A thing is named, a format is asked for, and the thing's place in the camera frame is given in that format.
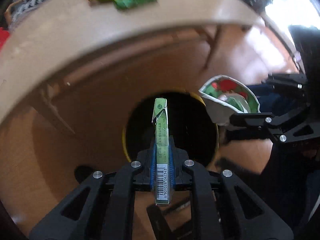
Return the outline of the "red green wrapper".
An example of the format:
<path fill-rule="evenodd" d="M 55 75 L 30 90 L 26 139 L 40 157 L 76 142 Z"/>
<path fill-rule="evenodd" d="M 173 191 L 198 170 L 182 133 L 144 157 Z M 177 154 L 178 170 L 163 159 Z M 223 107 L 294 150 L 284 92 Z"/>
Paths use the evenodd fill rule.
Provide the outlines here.
<path fill-rule="evenodd" d="M 260 112 L 255 94 L 240 81 L 227 75 L 214 76 L 199 89 L 212 122 L 227 126 L 233 114 Z"/>

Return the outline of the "green carton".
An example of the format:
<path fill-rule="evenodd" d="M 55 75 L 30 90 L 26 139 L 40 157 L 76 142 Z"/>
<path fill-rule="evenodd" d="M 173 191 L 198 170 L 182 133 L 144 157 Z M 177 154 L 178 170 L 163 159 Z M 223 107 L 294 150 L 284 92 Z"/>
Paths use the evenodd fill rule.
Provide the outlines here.
<path fill-rule="evenodd" d="M 152 122 L 155 124 L 155 203 L 170 203 L 170 154 L 167 99 L 156 98 Z"/>

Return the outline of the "black round trash bin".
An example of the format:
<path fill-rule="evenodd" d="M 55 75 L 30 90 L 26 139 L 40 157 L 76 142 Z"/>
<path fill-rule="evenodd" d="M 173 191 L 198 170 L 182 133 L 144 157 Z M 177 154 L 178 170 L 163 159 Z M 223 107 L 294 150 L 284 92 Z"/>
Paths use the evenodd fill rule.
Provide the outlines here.
<path fill-rule="evenodd" d="M 219 148 L 218 126 L 212 122 L 199 96 L 180 91 L 153 94 L 133 108 L 122 135 L 127 159 L 136 160 L 140 151 L 151 146 L 155 137 L 152 116 L 156 98 L 167 99 L 169 135 L 175 147 L 207 167 Z"/>

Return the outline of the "red pig stool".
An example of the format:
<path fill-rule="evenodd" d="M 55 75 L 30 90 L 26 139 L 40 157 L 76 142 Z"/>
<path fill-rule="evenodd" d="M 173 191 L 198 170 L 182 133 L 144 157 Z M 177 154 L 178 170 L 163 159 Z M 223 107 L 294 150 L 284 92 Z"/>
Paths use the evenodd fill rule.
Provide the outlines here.
<path fill-rule="evenodd" d="M 7 30 L 0 27 L 0 50 L 2 49 L 9 37 L 10 33 Z"/>

